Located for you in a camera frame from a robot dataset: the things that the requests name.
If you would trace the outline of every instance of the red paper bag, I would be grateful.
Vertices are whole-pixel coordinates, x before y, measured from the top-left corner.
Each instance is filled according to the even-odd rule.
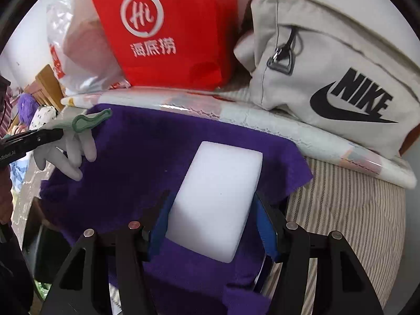
[[[133,86],[212,90],[232,75],[236,0],[93,0]]]

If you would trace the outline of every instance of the hi logo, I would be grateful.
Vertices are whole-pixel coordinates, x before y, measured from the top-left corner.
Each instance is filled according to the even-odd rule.
[[[355,69],[350,68],[329,92],[334,84],[335,82],[324,86],[311,97],[311,108],[321,117],[342,121],[397,123],[383,119],[380,113],[388,107],[387,102],[392,101],[393,96],[362,73],[358,74]],[[337,97],[342,93],[341,99],[360,109],[360,112],[334,107],[327,99],[328,92]]]
[[[149,38],[162,27],[163,7],[159,0],[123,0],[120,16],[131,34]]]

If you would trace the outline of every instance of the striped fabric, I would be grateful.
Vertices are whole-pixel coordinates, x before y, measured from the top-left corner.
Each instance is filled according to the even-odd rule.
[[[111,283],[109,284],[109,293],[111,297],[111,302],[113,303],[113,315],[122,315],[121,312],[121,299],[120,291],[118,288],[114,287]]]
[[[307,158],[314,175],[289,199],[286,218],[308,232],[327,235],[338,230],[362,263],[385,306],[395,281],[405,237],[405,191],[383,180]],[[312,313],[316,259],[309,264],[302,315]],[[280,275],[274,264],[262,293],[270,298]]]
[[[10,93],[7,92],[5,95],[6,110],[3,110],[2,112],[0,112],[0,121],[1,121],[1,118],[3,118],[3,112],[5,112],[3,122],[0,124],[0,139],[2,139],[4,135],[6,135],[7,130],[9,129],[9,126],[11,123],[12,105],[10,104],[10,97],[11,97]]]

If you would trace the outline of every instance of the white plastic bag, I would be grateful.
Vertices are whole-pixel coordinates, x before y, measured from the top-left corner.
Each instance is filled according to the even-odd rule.
[[[92,0],[52,0],[47,36],[54,72],[68,95],[129,87]]]

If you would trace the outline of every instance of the gloved hand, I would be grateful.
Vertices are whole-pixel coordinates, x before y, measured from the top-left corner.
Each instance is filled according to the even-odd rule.
[[[79,169],[82,156],[89,162],[96,160],[96,146],[90,129],[76,134],[71,129],[63,129],[60,140],[44,144],[34,150],[34,160],[40,170],[44,170],[47,161],[52,163],[69,178],[80,181],[83,177]],[[61,150],[67,152],[67,158]]]

